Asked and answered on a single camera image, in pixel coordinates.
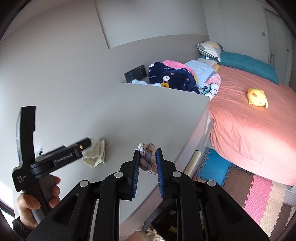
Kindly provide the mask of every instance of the black plastic handle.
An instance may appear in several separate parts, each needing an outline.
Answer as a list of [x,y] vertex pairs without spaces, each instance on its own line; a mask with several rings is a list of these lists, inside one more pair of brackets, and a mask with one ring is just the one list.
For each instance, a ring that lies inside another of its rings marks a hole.
[[40,223],[44,217],[52,210],[49,201],[53,197],[52,187],[54,186],[54,176],[46,175],[40,178],[29,188],[23,190],[24,193],[30,194],[40,202],[40,209],[32,210],[33,216],[37,223]]

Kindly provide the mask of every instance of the foam floor mat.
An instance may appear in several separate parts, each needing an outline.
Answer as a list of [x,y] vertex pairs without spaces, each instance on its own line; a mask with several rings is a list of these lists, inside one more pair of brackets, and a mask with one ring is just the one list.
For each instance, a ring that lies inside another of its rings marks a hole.
[[230,166],[231,162],[219,156],[215,150],[210,149],[195,174],[195,179],[214,180],[222,186]]
[[232,165],[223,189],[266,232],[276,240],[295,209],[284,203],[286,185],[247,172]]

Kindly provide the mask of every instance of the yellow stuffed toy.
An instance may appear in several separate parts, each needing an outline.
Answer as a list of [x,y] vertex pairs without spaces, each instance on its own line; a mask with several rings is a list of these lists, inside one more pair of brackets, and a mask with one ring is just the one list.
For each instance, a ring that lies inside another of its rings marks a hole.
[[247,93],[248,103],[255,106],[264,106],[268,108],[268,102],[263,90],[259,89],[248,89]]

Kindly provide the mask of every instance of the folded blanket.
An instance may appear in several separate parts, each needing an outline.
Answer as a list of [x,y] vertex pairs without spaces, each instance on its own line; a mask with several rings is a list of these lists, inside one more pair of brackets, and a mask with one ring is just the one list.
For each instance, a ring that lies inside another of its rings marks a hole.
[[198,58],[197,61],[210,65],[211,67],[215,67],[218,64],[217,61],[212,59]]
[[204,83],[203,88],[199,88],[201,95],[209,96],[210,100],[218,93],[218,90],[221,85],[221,78],[218,74],[214,74],[209,80]]
[[168,67],[174,68],[174,69],[187,69],[193,75],[195,82],[197,84],[197,82],[198,82],[197,76],[195,75],[194,71],[191,68],[189,68],[188,66],[186,66],[182,63],[179,63],[179,62],[172,61],[172,60],[165,60],[165,61],[163,61],[163,64]]
[[186,66],[190,67],[197,76],[198,83],[196,84],[199,88],[203,88],[205,82],[215,73],[214,69],[205,63],[196,60],[190,60],[185,63]]
[[195,87],[193,75],[185,68],[175,69],[160,62],[153,62],[149,66],[148,78],[150,84],[160,83],[163,87],[199,93]]

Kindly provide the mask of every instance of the hand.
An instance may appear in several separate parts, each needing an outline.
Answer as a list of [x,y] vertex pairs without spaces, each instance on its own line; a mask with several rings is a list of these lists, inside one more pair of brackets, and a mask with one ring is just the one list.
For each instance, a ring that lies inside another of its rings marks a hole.
[[[61,200],[59,198],[60,189],[57,186],[59,184],[61,179],[59,177],[54,177],[54,186],[52,188],[52,194],[54,197],[49,201],[50,207],[54,208]],[[23,223],[23,225],[32,230],[37,227],[38,223],[36,222],[31,209],[39,209],[40,203],[39,201],[32,197],[29,194],[21,193],[20,196],[17,199],[17,209],[20,215],[20,221]]]

